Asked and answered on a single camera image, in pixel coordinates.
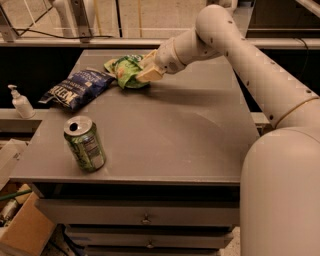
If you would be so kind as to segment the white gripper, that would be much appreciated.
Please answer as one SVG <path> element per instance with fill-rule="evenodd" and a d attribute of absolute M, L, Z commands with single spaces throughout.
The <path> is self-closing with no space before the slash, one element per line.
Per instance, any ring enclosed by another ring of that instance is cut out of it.
<path fill-rule="evenodd" d="M 164 73 L 176 74 L 185 69 L 176 53 L 173 38 L 163 42 L 158 50 L 144 55 L 139 66 L 143 70 L 136 75 L 136 80 L 143 83 L 158 81 L 163 78 Z"/>

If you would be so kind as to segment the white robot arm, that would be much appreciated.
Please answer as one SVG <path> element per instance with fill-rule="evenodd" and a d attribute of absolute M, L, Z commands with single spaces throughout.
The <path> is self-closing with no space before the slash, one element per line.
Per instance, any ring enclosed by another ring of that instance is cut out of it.
<path fill-rule="evenodd" d="M 209 5 L 194 28 L 141 62 L 142 82 L 223 55 L 272 131 L 248 151 L 240 178 L 241 256 L 320 256 L 320 98 L 239 31 L 229 10 Z"/>

